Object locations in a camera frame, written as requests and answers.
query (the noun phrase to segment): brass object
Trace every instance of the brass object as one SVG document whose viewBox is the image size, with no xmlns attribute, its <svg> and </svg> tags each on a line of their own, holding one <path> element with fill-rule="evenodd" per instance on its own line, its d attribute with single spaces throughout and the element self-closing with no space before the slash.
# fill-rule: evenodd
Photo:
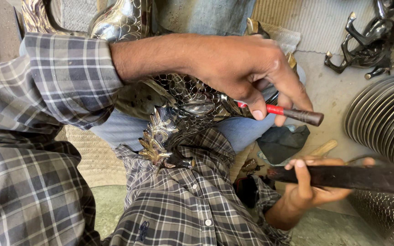
<svg viewBox="0 0 394 246">
<path fill-rule="evenodd" d="M 241 167 L 241 171 L 246 172 L 247 175 L 254 174 L 256 171 L 261 170 L 261 167 L 265 165 L 258 165 L 258 162 L 255 158 L 247 160 L 244 165 Z"/>
</svg>

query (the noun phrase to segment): woven mat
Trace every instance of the woven mat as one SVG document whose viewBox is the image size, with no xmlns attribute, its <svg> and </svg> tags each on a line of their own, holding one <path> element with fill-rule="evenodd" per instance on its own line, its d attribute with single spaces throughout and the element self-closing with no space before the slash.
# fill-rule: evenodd
<svg viewBox="0 0 394 246">
<path fill-rule="evenodd" d="M 354 11 L 355 28 L 362 32 L 374 17 L 372 1 L 358 0 L 256 0 L 252 19 L 302 33 L 299 51 L 342 54 L 345 25 Z M 349 42 L 349 49 L 357 46 Z"/>
<path fill-rule="evenodd" d="M 63 28 L 87 31 L 97 13 L 97 0 L 61 0 L 60 21 Z"/>
<path fill-rule="evenodd" d="M 66 137 L 81 154 L 78 170 L 89 187 L 126 185 L 126 169 L 110 146 L 91 131 L 65 126 Z"/>
</svg>

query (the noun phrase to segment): black metal figurine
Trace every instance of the black metal figurine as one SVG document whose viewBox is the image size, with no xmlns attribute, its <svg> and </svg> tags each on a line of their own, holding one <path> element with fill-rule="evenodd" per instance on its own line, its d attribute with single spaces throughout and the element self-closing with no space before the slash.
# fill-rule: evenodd
<svg viewBox="0 0 394 246">
<path fill-rule="evenodd" d="M 364 32 L 359 33 L 353 26 L 356 19 L 352 12 L 347 19 L 346 31 L 349 33 L 342 43 L 344 60 L 341 65 L 332 64 L 332 54 L 328 51 L 325 56 L 325 65 L 342 73 L 346 67 L 375 67 L 365 74 L 366 79 L 383 73 L 389 73 L 394 67 L 394 0 L 388 7 L 382 0 L 373 0 L 376 16 L 366 26 Z M 347 42 L 355 38 L 359 46 L 354 50 L 347 49 Z"/>
</svg>

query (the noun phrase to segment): wooden handle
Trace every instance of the wooden handle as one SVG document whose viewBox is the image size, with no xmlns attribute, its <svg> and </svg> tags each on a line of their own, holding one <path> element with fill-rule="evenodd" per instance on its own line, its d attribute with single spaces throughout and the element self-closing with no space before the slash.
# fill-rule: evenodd
<svg viewBox="0 0 394 246">
<path fill-rule="evenodd" d="M 313 126 L 320 126 L 324 118 L 322 113 L 287 108 L 284 108 L 284 115 L 288 118 L 299 120 Z"/>
<path fill-rule="evenodd" d="M 326 142 L 322 146 L 316 148 L 313 152 L 311 152 L 309 155 L 314 155 L 314 156 L 323 156 L 324 154 L 328 153 L 331 149 L 335 148 L 338 145 L 337 141 L 334 139 Z"/>
</svg>

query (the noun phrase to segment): fingernail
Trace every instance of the fingernail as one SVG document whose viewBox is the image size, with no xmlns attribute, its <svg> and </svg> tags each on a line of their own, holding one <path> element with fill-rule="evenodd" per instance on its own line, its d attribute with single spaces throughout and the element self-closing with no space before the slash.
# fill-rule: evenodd
<svg viewBox="0 0 394 246">
<path fill-rule="evenodd" d="M 262 112 L 261 112 L 260 110 L 255 110 L 255 111 L 253 111 L 253 112 L 252 112 L 252 115 L 253 115 L 253 117 L 254 117 L 256 120 L 263 120 L 263 119 L 264 119 L 264 116 L 262 115 Z"/>
<path fill-rule="evenodd" d="M 305 163 L 304 163 L 302 160 L 297 160 L 297 161 L 296 161 L 296 166 L 297 166 L 297 167 L 304 167 L 304 166 L 305 166 Z"/>
</svg>

